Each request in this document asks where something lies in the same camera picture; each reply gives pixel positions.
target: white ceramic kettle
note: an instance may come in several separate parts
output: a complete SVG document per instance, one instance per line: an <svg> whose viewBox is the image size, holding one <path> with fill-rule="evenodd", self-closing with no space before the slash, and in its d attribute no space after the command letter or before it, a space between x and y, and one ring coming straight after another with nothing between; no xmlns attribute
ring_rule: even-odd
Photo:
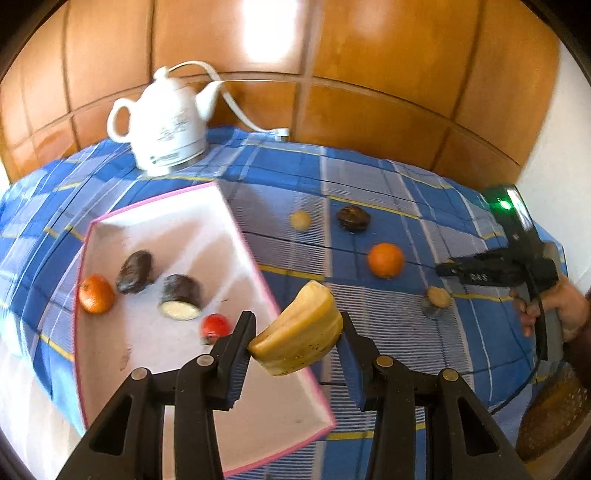
<svg viewBox="0 0 591 480"><path fill-rule="evenodd" d="M213 115L223 81L210 82L198 95L182 80L159 68L154 81L137 102L115 101L107 119L107 134L118 143L131 143L138 168L149 176L166 175L171 168L194 159L207 147L207 122ZM120 135L115 118L129 109L129 133Z"/></svg>

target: orange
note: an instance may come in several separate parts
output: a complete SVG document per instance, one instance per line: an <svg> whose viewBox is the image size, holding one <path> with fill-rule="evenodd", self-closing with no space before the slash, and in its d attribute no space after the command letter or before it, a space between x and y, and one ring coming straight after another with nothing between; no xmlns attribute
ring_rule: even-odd
<svg viewBox="0 0 591 480"><path fill-rule="evenodd" d="M369 269L381 278L392 278L404 267L404 254L396 245L374 245L368 254Z"/></svg>
<svg viewBox="0 0 591 480"><path fill-rule="evenodd" d="M115 292L105 277L95 273L80 284L78 299L88 313L105 313L115 303Z"/></svg>

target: red tomato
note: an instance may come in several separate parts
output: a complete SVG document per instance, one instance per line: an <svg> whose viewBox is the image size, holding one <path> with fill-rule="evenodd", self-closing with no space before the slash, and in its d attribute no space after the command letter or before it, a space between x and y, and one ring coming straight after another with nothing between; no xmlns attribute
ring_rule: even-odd
<svg viewBox="0 0 591 480"><path fill-rule="evenodd" d="M205 345L213 345L220 337L230 335L230 322L219 313L207 315L201 322L201 341Z"/></svg>

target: kettle handle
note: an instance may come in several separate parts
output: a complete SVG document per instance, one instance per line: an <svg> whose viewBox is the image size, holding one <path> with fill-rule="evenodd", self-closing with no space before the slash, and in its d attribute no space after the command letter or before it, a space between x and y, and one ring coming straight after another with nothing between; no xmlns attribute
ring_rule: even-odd
<svg viewBox="0 0 591 480"><path fill-rule="evenodd" d="M113 142L126 143L131 141L129 139L129 133L127 133L126 135L119 135L117 133L117 130L115 129L115 117L117 117L119 110L121 110L122 108L127 108L131 116L132 108L134 105L135 102L133 100L129 100L128 98L118 98L113 104L113 108L111 109L109 117L107 118L107 134Z"/></svg>

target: white tray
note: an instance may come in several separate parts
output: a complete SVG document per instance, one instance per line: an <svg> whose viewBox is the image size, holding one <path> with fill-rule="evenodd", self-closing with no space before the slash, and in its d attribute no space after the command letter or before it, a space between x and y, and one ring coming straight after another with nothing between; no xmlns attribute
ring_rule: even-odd
<svg viewBox="0 0 591 480"><path fill-rule="evenodd" d="M181 367L211 350L199 338L200 318L178 322L157 309L163 281L182 273L203 287L203 316L230 322L243 310L256 315L257 333L279 314L252 254L215 183L164 194L97 218L86 235L79 280L93 273L114 286L125 259L147 249L155 283L136 295L117 295L111 311L74 310L74 356L83 421L88 427L136 367L152 373ZM164 428L164 478L174 478L173 408ZM272 377L250 361L242 396L230 412L215 412L226 476L279 458L335 426L309 369Z"/></svg>

